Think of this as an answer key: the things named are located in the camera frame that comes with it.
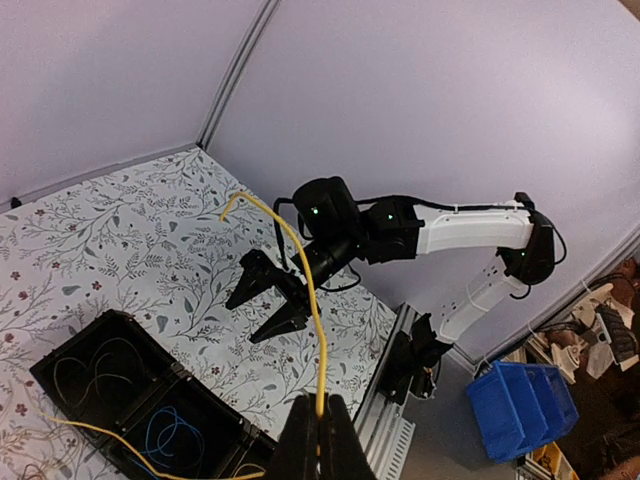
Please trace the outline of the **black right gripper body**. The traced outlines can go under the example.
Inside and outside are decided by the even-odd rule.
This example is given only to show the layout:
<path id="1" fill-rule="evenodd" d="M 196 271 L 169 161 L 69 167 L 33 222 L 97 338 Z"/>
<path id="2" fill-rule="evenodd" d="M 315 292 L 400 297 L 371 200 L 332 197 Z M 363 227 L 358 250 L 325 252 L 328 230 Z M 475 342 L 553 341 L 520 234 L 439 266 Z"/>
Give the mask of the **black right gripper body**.
<path id="1" fill-rule="evenodd" d="M 343 268 L 350 268 L 349 264 L 357 258 L 354 249 L 305 249 L 304 252 L 311 267 L 315 290 L 318 288 L 326 289 L 326 282 Z M 278 250 L 271 250 L 269 258 L 278 268 L 284 271 L 280 280 L 273 286 L 281 294 L 284 304 L 292 302 L 300 307 L 308 308 L 310 317 L 312 310 L 308 281 L 300 256 L 296 254 L 291 257 L 287 266 L 282 264 L 282 258 Z"/>

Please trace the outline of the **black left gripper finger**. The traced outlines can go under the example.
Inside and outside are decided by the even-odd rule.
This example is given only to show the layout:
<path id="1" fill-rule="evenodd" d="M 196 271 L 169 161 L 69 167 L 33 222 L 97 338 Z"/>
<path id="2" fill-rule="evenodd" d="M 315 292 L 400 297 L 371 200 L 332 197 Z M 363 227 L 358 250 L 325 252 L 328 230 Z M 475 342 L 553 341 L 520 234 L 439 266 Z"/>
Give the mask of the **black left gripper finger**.
<path id="1" fill-rule="evenodd" d="M 286 302 L 250 336 L 249 341 L 258 344 L 280 335 L 303 330 L 307 326 L 309 315 L 308 308 Z"/>
<path id="2" fill-rule="evenodd" d="M 319 420 L 314 394 L 295 398 L 272 456 L 273 479 L 316 479 Z"/>
<path id="3" fill-rule="evenodd" d="M 375 480 L 346 404 L 340 395 L 327 397 L 319 421 L 319 478 Z"/>
<path id="4" fill-rule="evenodd" d="M 241 277 L 225 303 L 228 310 L 234 310 L 275 286 L 284 274 L 264 251 L 258 249 L 246 253 L 240 260 L 240 266 Z"/>

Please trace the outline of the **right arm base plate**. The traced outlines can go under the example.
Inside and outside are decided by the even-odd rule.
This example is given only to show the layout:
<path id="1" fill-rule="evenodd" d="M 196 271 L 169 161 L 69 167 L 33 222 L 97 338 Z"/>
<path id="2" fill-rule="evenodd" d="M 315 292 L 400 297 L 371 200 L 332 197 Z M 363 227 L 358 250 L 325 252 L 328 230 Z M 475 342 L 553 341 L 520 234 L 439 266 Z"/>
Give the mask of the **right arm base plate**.
<path id="1" fill-rule="evenodd" d="M 405 403 L 409 393 L 418 399 L 431 398 L 439 379 L 434 369 L 452 347 L 437 338 L 431 314 L 425 313 L 411 325 L 409 333 L 401 331 L 394 337 L 378 391 L 398 405 Z"/>

